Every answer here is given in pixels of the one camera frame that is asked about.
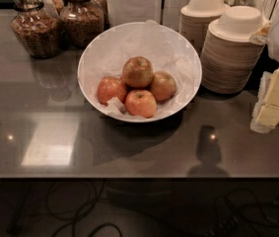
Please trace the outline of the left red apple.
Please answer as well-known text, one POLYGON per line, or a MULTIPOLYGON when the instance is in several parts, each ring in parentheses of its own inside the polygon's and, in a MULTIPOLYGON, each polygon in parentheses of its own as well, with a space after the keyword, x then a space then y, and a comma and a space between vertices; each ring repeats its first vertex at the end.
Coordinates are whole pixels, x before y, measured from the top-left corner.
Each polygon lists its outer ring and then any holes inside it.
POLYGON ((97 89, 97 97, 101 104, 107 105, 107 102, 116 97, 120 102, 123 102, 127 95, 127 87, 124 82, 116 77, 104 77, 97 89))

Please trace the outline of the red apple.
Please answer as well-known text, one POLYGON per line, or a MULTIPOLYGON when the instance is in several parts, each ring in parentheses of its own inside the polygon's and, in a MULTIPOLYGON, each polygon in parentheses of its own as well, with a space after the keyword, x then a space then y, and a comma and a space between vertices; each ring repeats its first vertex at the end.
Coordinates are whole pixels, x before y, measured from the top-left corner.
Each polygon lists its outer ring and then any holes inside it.
POLYGON ((116 77, 104 77, 97 89, 97 97, 101 104, 107 105, 107 102, 116 97, 120 102, 123 102, 127 95, 127 87, 124 82, 116 77))
POLYGON ((124 101, 125 108, 133 116, 151 118, 157 110, 155 97, 148 90, 132 90, 124 101))

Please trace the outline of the rear paper bowl stack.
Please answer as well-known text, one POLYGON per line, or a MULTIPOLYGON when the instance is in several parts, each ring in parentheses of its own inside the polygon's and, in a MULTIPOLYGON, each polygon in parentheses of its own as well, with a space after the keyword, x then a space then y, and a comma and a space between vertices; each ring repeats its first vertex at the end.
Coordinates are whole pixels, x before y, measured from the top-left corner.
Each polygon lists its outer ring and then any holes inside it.
POLYGON ((189 0, 180 9, 179 33, 201 54, 211 22, 219 19, 228 8, 224 0, 189 0))

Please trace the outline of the red-yellow apple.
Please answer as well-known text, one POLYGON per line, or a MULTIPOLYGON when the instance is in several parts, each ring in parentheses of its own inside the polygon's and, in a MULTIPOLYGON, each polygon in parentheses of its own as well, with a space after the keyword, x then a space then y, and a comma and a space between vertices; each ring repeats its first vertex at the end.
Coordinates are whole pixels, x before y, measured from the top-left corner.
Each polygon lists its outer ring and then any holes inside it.
POLYGON ((152 63, 143 56, 128 59, 123 65, 121 79, 132 88, 145 88, 153 79, 152 63))
POLYGON ((170 73, 157 71, 154 73, 149 90, 157 101, 165 101, 175 94, 176 82, 170 73))

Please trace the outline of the paper bowl stack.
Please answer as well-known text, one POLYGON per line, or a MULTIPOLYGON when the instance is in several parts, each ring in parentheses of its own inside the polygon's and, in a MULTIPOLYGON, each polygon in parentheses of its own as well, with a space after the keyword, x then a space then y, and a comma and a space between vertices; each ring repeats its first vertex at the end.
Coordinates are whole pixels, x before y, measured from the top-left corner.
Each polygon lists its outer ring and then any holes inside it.
POLYGON ((264 50, 249 38, 262 25, 261 13, 248 6, 229 7, 209 24, 200 56, 203 87, 219 94, 236 94, 244 88, 264 50))
POLYGON ((189 0, 180 9, 179 33, 201 54, 211 22, 219 19, 228 8, 224 0, 189 0))

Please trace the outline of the right glass cereal jar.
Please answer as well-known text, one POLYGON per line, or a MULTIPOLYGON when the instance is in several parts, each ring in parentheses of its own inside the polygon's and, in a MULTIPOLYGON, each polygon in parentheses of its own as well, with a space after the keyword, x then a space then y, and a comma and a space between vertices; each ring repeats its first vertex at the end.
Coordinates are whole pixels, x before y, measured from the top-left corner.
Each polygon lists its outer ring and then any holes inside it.
POLYGON ((68 38, 79 48, 85 48, 105 27, 104 10, 97 0, 67 0, 60 19, 68 38))

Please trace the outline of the front paper bowl stack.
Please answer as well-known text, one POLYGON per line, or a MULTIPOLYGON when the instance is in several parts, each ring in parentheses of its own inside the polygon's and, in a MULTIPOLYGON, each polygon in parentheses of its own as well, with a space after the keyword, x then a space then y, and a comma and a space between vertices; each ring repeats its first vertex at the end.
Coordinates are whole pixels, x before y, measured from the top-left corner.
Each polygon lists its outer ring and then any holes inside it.
POLYGON ((219 94, 236 94, 244 88, 264 50, 249 38, 262 25, 261 13, 248 6, 229 7, 209 24, 200 56, 203 87, 219 94))

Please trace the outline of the front red apple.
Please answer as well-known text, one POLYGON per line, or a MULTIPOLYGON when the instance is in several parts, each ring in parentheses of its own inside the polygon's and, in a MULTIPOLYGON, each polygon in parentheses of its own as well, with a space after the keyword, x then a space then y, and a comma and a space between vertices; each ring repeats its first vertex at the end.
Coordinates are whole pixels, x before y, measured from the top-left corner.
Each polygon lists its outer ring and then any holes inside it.
POLYGON ((124 101, 125 108, 133 116, 151 118, 157 110, 155 97, 148 90, 132 90, 124 101))

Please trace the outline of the left glass cereal jar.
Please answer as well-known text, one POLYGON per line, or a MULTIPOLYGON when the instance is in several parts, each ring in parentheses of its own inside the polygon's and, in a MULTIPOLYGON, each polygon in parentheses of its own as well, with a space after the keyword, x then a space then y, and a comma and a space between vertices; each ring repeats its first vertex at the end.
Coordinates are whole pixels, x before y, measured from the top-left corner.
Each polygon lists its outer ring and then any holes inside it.
POLYGON ((17 16, 11 29, 26 52, 34 58, 49 58, 61 48, 61 25, 44 10, 41 0, 13 0, 17 16))

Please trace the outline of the white napkin dispenser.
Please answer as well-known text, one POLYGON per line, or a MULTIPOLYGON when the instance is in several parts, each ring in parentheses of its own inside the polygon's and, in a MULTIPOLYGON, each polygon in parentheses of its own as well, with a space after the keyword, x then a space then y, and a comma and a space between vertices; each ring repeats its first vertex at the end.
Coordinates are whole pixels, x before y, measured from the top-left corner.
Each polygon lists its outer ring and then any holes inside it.
POLYGON ((132 22, 155 22, 178 30, 180 9, 189 0, 107 0, 110 25, 132 22))

